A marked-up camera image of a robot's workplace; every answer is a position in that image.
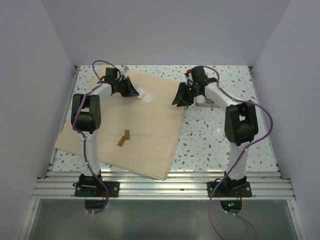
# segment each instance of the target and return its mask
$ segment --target metal frame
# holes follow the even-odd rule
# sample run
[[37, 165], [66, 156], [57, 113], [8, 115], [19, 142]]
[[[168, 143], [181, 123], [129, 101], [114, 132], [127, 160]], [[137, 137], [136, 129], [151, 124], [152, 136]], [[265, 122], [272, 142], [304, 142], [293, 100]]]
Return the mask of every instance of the metal frame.
[[307, 239], [306, 232], [304, 230], [300, 215], [298, 213], [296, 201], [295, 200], [287, 200], [286, 202], [287, 202], [288, 207], [289, 207], [291, 219], [292, 219], [293, 226], [294, 226], [294, 229], [295, 229], [295, 233], [296, 233], [296, 235], [298, 237], [298, 240]]
[[27, 240], [30, 237], [32, 227], [38, 211], [40, 199], [31, 199], [28, 212], [24, 220], [24, 224], [20, 233], [19, 240]]
[[[78, 181], [81, 172], [52, 171], [53, 164], [50, 163], [46, 178], [37, 180], [33, 198], [84, 199], [74, 197], [75, 188], [72, 186]], [[119, 196], [116, 198], [119, 200], [208, 200], [207, 182], [222, 178], [224, 172], [169, 172], [164, 181], [129, 171], [103, 171], [101, 176], [103, 181], [120, 182]], [[246, 200], [295, 199], [290, 180], [283, 180], [279, 172], [248, 172], [247, 180], [251, 184], [253, 197]]]

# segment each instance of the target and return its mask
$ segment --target glass panel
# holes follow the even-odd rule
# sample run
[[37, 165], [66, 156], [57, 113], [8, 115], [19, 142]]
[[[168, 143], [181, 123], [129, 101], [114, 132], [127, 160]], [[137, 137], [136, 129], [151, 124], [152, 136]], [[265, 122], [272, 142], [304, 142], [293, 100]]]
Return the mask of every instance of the glass panel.
[[[257, 228], [260, 240], [296, 240], [285, 200], [244, 201], [241, 216]], [[213, 220], [228, 240], [251, 240], [252, 228], [225, 214], [213, 202]], [[31, 240], [212, 240], [207, 200], [110, 200], [97, 215], [85, 213], [84, 200], [41, 200]]]

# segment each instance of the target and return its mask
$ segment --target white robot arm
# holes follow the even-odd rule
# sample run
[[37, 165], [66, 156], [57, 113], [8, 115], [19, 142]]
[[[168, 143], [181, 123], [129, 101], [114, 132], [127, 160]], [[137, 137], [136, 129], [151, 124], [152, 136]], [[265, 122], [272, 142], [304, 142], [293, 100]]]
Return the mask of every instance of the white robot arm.
[[246, 163], [248, 149], [236, 163], [241, 152], [254, 140], [258, 133], [258, 122], [255, 106], [252, 104], [239, 103], [229, 94], [226, 96], [217, 84], [217, 79], [208, 78], [202, 66], [197, 66], [185, 73], [186, 82], [181, 82], [172, 104], [177, 107], [190, 106], [194, 103], [194, 98], [200, 95], [215, 102], [225, 112], [224, 132], [230, 141], [230, 156], [226, 173], [229, 173], [223, 188], [225, 192], [238, 193], [241, 187], [246, 185]]
[[100, 100], [114, 93], [120, 93], [124, 98], [139, 96], [123, 68], [107, 67], [105, 76], [96, 87], [85, 94], [73, 95], [71, 124], [80, 137], [85, 163], [79, 181], [73, 184], [76, 197], [99, 197], [103, 192], [97, 151], [97, 135], [101, 125]]

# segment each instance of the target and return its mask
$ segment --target terrazzo surface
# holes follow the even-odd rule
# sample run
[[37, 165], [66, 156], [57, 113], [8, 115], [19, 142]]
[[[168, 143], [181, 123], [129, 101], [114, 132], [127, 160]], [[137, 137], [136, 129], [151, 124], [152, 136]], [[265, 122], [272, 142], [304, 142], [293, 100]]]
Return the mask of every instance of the terrazzo surface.
[[[162, 78], [185, 81], [184, 73], [193, 65], [127, 65], [131, 71], [151, 74]], [[243, 100], [257, 102], [250, 72], [247, 66], [213, 66], [220, 74], [221, 86]], [[209, 77], [214, 73], [205, 70]], [[84, 93], [94, 78], [90, 65], [82, 65], [73, 93]], [[69, 124], [71, 106], [65, 123]], [[266, 134], [260, 110], [257, 110], [259, 133], [255, 139]], [[224, 171], [227, 168], [230, 143], [224, 135], [225, 114], [220, 108], [192, 105], [187, 108], [181, 134], [176, 147], [170, 171], [207, 172]], [[103, 171], [124, 172], [123, 168], [100, 162]], [[54, 155], [53, 171], [81, 171], [84, 163], [81, 156], [57, 149]], [[249, 149], [247, 172], [277, 172], [276, 159], [269, 139], [253, 145]]]

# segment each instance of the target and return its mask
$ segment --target gray wall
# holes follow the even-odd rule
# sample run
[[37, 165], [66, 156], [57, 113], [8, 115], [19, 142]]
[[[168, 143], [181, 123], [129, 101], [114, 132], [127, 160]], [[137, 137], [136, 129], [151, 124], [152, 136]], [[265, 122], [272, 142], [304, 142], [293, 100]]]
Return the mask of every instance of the gray wall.
[[74, 68], [38, 0], [0, 7], [0, 238], [19, 237], [48, 168]]
[[252, 66], [290, 0], [42, 0], [76, 64]]
[[274, 117], [273, 148], [282, 175], [292, 180], [308, 239], [319, 239], [319, 0], [291, 0], [253, 68], [253, 80]]

